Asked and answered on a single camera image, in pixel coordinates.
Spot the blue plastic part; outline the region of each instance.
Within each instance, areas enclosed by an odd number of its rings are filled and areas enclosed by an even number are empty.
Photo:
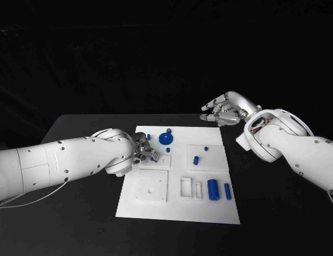
[[[193,164],[195,164],[195,165],[199,164],[199,157],[198,157],[198,156],[195,156]]]
[[[227,193],[227,199],[228,200],[232,200],[232,194],[231,194],[231,187],[229,187],[229,184],[225,183],[225,193]]]
[[[163,145],[169,145],[173,142],[173,139],[172,129],[169,128],[167,131],[160,135],[159,141]]]
[[[219,195],[219,187],[218,187],[218,181],[209,180],[208,181],[208,187],[209,187],[209,198],[212,201],[216,201],[221,199]]]

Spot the robotic hand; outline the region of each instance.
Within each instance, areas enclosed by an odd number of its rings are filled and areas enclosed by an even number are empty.
[[[291,113],[283,109],[263,110],[234,91],[212,100],[202,110],[211,108],[214,114],[201,115],[201,119],[216,121],[219,127],[244,120],[244,133],[237,138],[244,149],[252,150],[267,162],[284,155],[294,172],[333,194],[333,141],[316,137]]]
[[[159,155],[143,132],[107,129],[81,137],[0,151],[0,206],[30,191],[98,173],[124,176],[133,164]]]

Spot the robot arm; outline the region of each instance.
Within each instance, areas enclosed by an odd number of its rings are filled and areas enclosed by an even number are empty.
[[[214,115],[202,115],[201,119],[216,121],[219,126],[244,120],[237,142],[245,150],[252,150],[267,162],[284,156],[294,172],[333,194],[333,141],[314,137],[307,125],[289,112],[263,110],[237,92],[219,96],[202,110],[212,107]]]
[[[144,133],[107,129],[91,137],[0,151],[0,201],[98,173],[124,176],[147,156],[159,160]]]

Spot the black background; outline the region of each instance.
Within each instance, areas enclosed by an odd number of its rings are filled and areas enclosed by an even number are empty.
[[[0,141],[64,114],[182,114],[235,90],[333,139],[333,1],[0,1]]]

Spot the black table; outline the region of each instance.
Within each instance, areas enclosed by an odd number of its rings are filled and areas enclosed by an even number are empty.
[[[185,115],[64,115],[42,143],[110,127],[206,126]],[[101,171],[69,182],[38,203],[0,210],[0,255],[333,255],[333,205],[287,165],[264,162],[235,138],[244,124],[222,127],[242,225],[115,218],[123,179]],[[15,204],[55,190],[29,193]]]

